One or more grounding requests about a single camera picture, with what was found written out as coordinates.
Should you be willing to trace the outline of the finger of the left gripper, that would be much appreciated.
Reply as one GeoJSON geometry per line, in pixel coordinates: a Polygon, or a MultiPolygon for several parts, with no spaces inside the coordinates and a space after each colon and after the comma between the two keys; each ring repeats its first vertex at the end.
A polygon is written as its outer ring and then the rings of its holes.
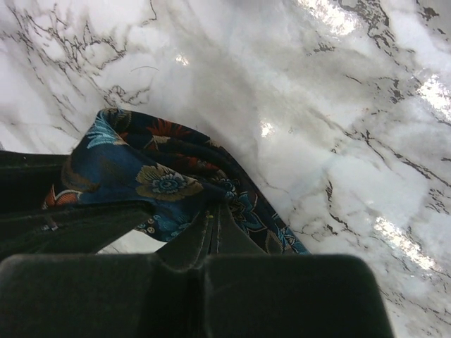
{"type": "Polygon", "coordinates": [[[64,155],[1,151],[1,259],[15,254],[95,254],[153,216],[151,204],[122,201],[43,209],[64,155]]]}

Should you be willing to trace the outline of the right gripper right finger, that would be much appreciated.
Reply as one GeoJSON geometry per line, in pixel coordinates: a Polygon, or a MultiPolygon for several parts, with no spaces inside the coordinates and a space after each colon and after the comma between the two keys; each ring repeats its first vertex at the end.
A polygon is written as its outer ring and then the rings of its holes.
{"type": "Polygon", "coordinates": [[[207,261],[209,337],[391,337],[372,270],[349,255],[267,255],[213,214],[207,261]]]}

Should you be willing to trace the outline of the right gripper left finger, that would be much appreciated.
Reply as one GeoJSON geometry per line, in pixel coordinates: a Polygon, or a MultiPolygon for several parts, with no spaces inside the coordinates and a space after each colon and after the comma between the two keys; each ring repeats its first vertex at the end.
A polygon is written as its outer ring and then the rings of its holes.
{"type": "Polygon", "coordinates": [[[151,254],[32,253],[1,259],[2,337],[203,337],[200,213],[151,254]]]}

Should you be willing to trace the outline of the floral patterned necktie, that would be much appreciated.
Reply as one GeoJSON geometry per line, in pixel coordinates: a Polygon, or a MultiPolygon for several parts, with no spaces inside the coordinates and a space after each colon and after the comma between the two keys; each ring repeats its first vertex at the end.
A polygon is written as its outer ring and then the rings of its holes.
{"type": "Polygon", "coordinates": [[[146,201],[153,216],[138,230],[175,239],[209,204],[225,204],[234,223],[268,254],[307,249],[239,163],[213,139],[184,125],[119,108],[98,112],[43,206],[146,201]]]}

